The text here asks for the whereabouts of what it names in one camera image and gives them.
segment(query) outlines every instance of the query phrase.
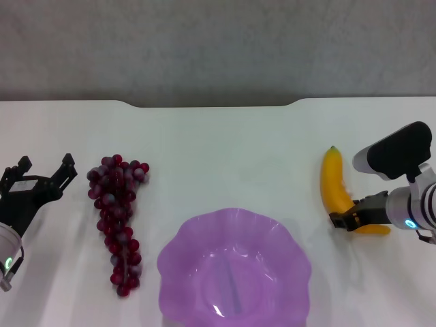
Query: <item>gray wall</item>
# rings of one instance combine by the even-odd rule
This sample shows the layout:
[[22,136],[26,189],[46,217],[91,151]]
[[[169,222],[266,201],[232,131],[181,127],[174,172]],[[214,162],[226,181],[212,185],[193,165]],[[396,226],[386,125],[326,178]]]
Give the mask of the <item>gray wall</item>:
[[0,100],[436,94],[434,0],[0,2]]

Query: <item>plastic bowl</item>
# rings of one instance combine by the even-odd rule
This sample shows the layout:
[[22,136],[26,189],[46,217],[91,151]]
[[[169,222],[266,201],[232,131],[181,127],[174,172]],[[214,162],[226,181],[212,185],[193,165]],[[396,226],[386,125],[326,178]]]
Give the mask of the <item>plastic bowl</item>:
[[159,307],[186,327],[300,327],[311,265],[274,219],[227,208],[186,221],[157,258]]

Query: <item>white table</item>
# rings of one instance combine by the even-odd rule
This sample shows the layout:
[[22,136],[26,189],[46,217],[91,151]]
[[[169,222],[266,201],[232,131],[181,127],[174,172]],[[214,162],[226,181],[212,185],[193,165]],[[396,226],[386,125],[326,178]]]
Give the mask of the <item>white table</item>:
[[[383,238],[334,230],[319,175],[334,144],[356,198],[406,185],[405,178],[384,182],[354,171],[352,156],[413,121],[436,134],[435,110],[434,97],[305,99],[272,108],[0,102],[0,169],[28,155],[30,173],[51,176],[71,153],[78,171],[25,234],[25,262],[12,290],[0,293],[0,326],[177,326],[158,308],[157,255],[184,220],[226,207],[280,221],[306,251],[313,267],[308,327],[434,326],[436,247],[412,231]],[[144,274],[127,300],[111,287],[110,254],[85,178],[115,153],[151,166],[133,222]],[[430,163],[436,166],[436,156]]]

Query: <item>red grapes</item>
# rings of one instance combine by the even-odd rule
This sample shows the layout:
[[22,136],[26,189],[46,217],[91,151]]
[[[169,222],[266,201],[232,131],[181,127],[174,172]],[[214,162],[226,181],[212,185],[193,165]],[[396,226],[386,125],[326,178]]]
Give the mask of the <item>red grapes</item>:
[[140,244],[127,226],[134,214],[130,202],[136,199],[138,186],[148,182],[150,166],[138,160],[128,163],[118,154],[102,158],[101,163],[87,173],[91,188],[88,196],[94,200],[94,207],[101,210],[97,229],[105,235],[104,244],[112,254],[114,270],[110,281],[117,285],[116,293],[126,297],[130,290],[139,287],[142,272]]

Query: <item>banana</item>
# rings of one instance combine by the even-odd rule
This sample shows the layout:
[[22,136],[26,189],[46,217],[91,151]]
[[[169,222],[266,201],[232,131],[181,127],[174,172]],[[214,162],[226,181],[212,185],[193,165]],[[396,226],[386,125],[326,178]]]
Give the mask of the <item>banana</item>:
[[[334,146],[326,152],[322,161],[321,197],[328,213],[345,213],[354,206],[343,184],[342,156]],[[390,233],[390,228],[384,225],[366,225],[355,232],[387,235]]]

